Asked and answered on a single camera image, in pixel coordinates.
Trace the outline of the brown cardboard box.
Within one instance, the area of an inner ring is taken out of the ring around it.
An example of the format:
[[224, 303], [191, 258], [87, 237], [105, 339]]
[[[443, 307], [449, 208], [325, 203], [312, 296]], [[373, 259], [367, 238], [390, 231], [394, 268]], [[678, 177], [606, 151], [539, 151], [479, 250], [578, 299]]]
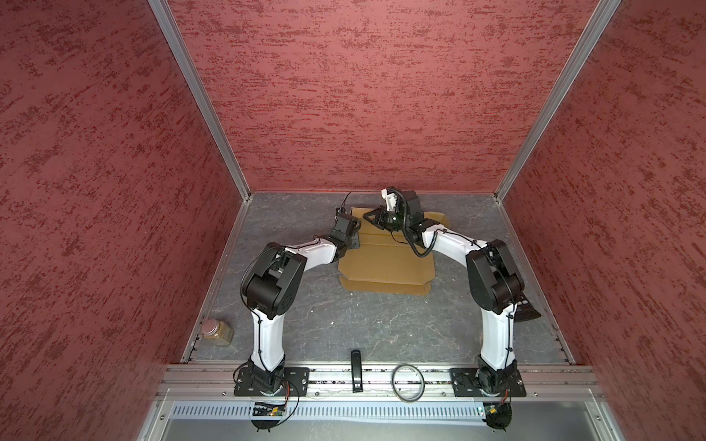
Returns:
[[419, 258], [399, 232], [361, 222], [360, 247], [338, 261], [343, 288], [357, 292], [426, 296], [436, 277], [434, 256]]

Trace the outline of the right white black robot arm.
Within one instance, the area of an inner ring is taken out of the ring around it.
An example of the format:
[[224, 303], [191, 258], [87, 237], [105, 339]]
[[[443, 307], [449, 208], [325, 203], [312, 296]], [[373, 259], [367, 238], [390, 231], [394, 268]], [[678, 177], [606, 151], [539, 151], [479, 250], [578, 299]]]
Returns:
[[405, 208], [389, 211], [382, 206], [365, 213], [363, 218], [378, 229], [402, 233], [418, 257], [436, 252], [466, 269], [470, 294], [482, 310], [483, 343], [478, 356], [477, 386], [487, 396], [504, 393], [517, 372], [514, 323], [524, 290], [507, 245], [500, 240], [469, 238], [423, 215], [413, 217]]

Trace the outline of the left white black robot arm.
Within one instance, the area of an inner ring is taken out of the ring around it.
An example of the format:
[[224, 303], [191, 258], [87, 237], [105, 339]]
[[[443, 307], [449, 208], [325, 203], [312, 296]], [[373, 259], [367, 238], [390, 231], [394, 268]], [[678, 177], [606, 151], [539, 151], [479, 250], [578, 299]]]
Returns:
[[306, 271], [340, 260], [360, 246], [358, 218], [338, 211], [332, 230], [301, 244], [267, 244], [244, 273], [241, 301], [250, 311], [254, 343], [247, 369], [255, 385], [275, 394], [285, 382], [283, 330]]

